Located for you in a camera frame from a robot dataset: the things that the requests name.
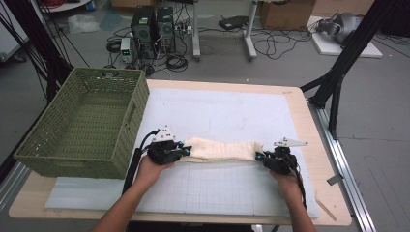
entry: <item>white cloth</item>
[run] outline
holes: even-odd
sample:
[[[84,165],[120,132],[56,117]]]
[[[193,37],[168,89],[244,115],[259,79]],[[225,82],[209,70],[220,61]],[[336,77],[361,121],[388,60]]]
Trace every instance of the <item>white cloth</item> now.
[[[221,143],[193,137],[185,140],[184,146],[192,146],[190,156],[181,161],[207,162],[218,160],[255,161],[255,152],[263,152],[260,142]]]

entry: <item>wicker basket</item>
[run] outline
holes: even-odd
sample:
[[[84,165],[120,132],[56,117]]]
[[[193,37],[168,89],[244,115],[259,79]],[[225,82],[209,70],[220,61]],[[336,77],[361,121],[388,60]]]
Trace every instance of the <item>wicker basket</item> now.
[[[124,179],[148,96],[142,71],[74,69],[15,159],[47,177]]]

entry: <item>table leg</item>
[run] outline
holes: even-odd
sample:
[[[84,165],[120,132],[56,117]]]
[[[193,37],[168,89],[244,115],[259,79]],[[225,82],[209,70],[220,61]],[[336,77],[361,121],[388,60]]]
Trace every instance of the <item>table leg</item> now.
[[[245,43],[247,44],[247,47],[248,47],[250,61],[257,57],[255,48],[253,47],[252,39],[250,38],[250,33],[252,31],[252,26],[253,26],[253,20],[255,19],[255,14],[256,14],[256,7],[257,7],[257,1],[252,1],[250,3],[248,28],[246,31],[244,31]]]
[[[192,51],[193,51],[193,59],[195,61],[199,61],[201,50],[199,47],[199,35],[198,35],[198,13],[197,13],[197,3],[198,0],[193,1],[193,28],[192,28]]]

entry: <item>floor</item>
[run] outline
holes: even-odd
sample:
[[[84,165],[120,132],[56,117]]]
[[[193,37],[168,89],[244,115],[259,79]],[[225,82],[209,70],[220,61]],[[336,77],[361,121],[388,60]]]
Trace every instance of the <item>floor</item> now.
[[[106,38],[130,24],[106,5],[93,13],[77,9],[56,16],[94,15],[98,22],[110,21],[105,31],[69,35],[90,67],[107,65]],[[200,25],[218,28],[218,18],[203,18]],[[255,35],[254,40],[266,37]],[[278,60],[264,55],[249,62],[248,52],[238,35],[218,32],[201,34],[200,62],[190,60],[184,72],[155,72],[150,78],[260,85],[302,86],[326,73],[337,57],[319,55],[312,41],[297,43]],[[384,54],[382,59],[360,58],[347,74],[342,87],[337,135],[355,175],[377,231],[408,231],[410,227],[410,46],[380,40],[399,52],[373,44]],[[288,44],[277,44],[278,51]],[[84,63],[72,48],[68,50],[75,67]],[[306,93],[310,97],[314,91]],[[30,62],[12,61],[0,66],[0,162],[11,152],[45,106],[39,81]],[[0,214],[0,231],[84,231],[93,220],[16,219],[8,216],[10,204]],[[272,226],[264,226],[270,231]],[[347,227],[319,226],[319,231],[360,231],[354,221]],[[279,231],[291,231],[282,226]]]

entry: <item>human hand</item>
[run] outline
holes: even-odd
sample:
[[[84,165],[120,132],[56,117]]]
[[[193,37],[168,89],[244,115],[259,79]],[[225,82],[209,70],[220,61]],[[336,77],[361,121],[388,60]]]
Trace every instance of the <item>human hand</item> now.
[[[166,165],[158,165],[152,162],[148,156],[145,156],[139,163],[134,183],[140,185],[144,189],[148,189],[157,181],[161,172],[173,164],[174,163],[171,162]]]
[[[294,171],[288,175],[278,174],[272,170],[269,170],[269,173],[278,181],[279,191],[286,202],[300,201],[302,199],[302,193]]]

